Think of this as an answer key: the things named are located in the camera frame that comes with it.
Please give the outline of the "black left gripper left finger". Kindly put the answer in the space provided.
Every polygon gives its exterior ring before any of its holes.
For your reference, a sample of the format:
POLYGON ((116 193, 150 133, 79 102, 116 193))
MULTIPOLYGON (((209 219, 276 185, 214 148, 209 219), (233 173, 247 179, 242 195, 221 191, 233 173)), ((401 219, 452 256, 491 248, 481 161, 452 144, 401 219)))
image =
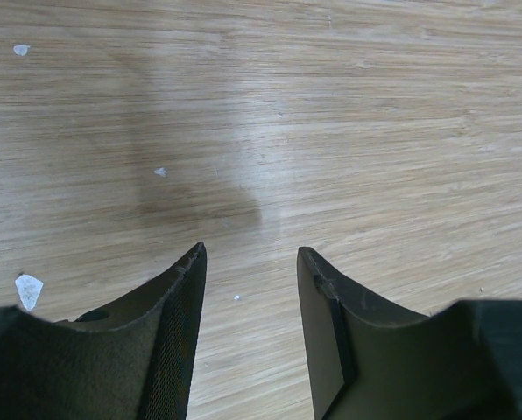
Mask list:
POLYGON ((73 321, 0 307, 0 419, 183 419, 206 284, 195 244, 73 321))

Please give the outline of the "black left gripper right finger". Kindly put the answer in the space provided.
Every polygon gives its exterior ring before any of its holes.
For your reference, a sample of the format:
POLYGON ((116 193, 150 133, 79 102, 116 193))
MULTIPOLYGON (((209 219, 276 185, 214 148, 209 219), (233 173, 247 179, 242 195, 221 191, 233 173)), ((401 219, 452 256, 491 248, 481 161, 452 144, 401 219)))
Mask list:
POLYGON ((318 419, 522 419, 522 300, 463 299, 427 316, 309 247, 298 293, 318 419))

